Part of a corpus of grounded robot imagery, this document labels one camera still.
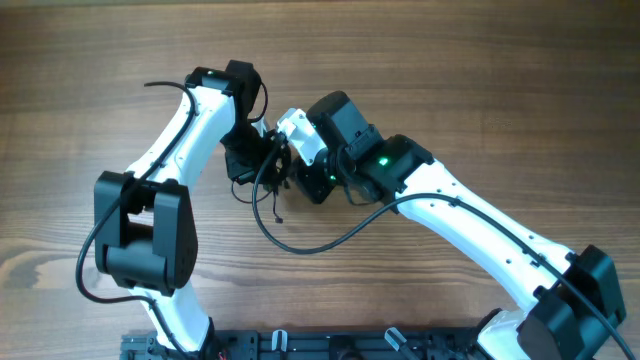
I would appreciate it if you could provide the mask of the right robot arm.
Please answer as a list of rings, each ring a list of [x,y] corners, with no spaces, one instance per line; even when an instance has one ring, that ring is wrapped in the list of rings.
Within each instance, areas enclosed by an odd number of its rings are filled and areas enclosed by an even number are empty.
[[[313,202],[353,187],[440,235],[503,287],[516,307],[480,327],[483,355],[589,359],[619,339],[626,309],[615,265],[599,248],[575,252],[521,225],[409,137],[383,137],[344,92],[290,110],[277,128],[297,151],[296,181]]]

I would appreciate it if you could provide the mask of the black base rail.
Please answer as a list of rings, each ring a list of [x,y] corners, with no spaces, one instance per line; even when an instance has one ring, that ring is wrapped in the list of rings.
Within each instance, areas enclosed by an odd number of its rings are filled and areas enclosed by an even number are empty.
[[[340,359],[486,359],[471,328],[350,332],[217,331],[211,344],[180,353],[162,345],[155,333],[124,336],[120,357],[214,360],[340,360]]]

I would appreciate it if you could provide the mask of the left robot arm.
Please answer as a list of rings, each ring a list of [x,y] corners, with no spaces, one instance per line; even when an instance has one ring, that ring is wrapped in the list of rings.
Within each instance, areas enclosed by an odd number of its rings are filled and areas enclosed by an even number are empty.
[[[218,145],[228,177],[254,180],[266,156],[265,131],[250,113],[266,90],[253,64],[197,67],[178,84],[179,109],[151,148],[124,172],[105,171],[94,187],[94,227],[85,244],[97,269],[142,303],[156,328],[150,355],[222,359],[212,319],[190,282],[198,240],[190,192]]]

